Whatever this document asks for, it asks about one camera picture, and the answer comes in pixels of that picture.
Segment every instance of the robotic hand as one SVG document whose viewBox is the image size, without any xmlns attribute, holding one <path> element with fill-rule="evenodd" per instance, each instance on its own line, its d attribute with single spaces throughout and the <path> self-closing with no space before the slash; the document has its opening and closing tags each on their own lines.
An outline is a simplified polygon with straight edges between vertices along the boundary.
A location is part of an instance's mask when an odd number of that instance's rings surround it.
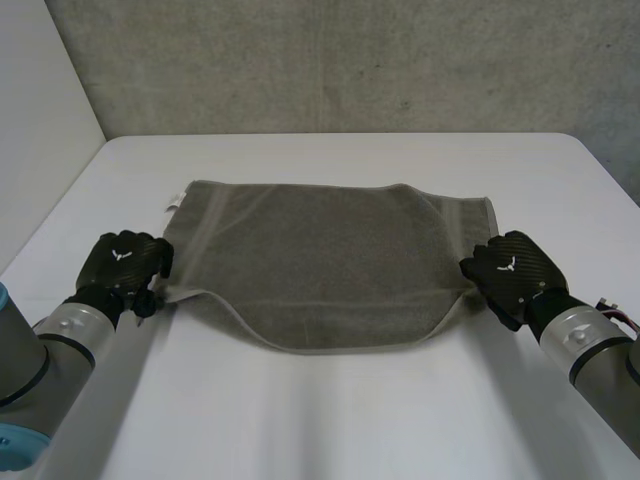
<svg viewBox="0 0 640 480">
<path fill-rule="evenodd" d="M 528 236 L 509 232 L 460 262 L 500 322 L 529 325 L 540 347 L 640 458 L 640 340 L 569 295 L 564 275 Z"/>
<path fill-rule="evenodd" d="M 158 273 L 168 278 L 172 263 L 173 247 L 164 238 L 128 230 L 119 235 L 106 233 L 80 271 L 76 295 L 65 303 L 102 301 L 107 316 L 133 310 L 138 317 L 150 317 L 161 301 L 149 290 L 149 284 Z"/>
<path fill-rule="evenodd" d="M 108 352 L 120 315 L 146 318 L 161 306 L 149 285 L 169 276 L 172 261 L 164 239 L 103 235 L 75 295 L 33 330 L 0 284 L 0 471 L 36 462 Z"/>
</svg>

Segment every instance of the towel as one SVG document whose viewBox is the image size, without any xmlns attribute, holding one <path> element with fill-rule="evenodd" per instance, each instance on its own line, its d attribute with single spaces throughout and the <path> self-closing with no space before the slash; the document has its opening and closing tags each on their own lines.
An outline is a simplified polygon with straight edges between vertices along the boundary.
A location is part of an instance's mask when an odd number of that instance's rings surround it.
<svg viewBox="0 0 640 480">
<path fill-rule="evenodd" d="M 290 352 L 407 345 L 465 315 L 458 262 L 497 233 L 487 198 L 195 181 L 164 233 L 175 259 L 160 289 Z"/>
</svg>

